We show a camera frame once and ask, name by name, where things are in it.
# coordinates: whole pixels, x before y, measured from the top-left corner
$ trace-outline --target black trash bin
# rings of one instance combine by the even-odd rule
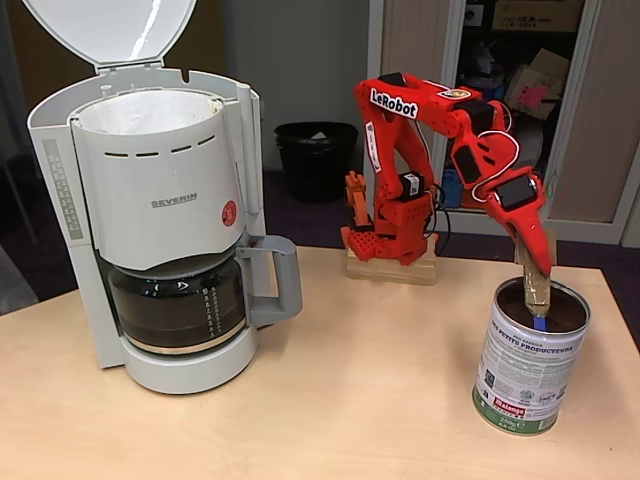
[[[358,130],[334,122],[288,123],[276,128],[285,185],[304,202],[329,202],[344,194]]]

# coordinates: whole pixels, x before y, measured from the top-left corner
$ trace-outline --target malanga can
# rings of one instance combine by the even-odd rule
[[[547,331],[534,330],[522,277],[500,285],[473,388],[480,415],[520,435],[551,428],[590,320],[587,302],[552,282]]]

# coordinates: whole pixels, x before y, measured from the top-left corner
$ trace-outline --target wooden table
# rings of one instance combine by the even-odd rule
[[[433,287],[348,280],[300,249],[305,306],[216,390],[152,393],[96,367],[77,292],[0,318],[0,478],[637,479],[640,358],[602,274],[554,278],[593,323],[556,426],[487,424],[471,387],[507,263],[442,259]]]

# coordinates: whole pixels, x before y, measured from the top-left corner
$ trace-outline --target coffee maker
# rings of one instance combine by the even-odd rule
[[[302,308],[295,245],[265,236],[258,95],[164,68],[195,0],[23,2],[95,66],[28,126],[99,366],[172,394],[230,380]]]

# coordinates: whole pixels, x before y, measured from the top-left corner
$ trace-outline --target open lid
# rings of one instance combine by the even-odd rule
[[[22,0],[40,24],[96,68],[161,60],[196,0]]]

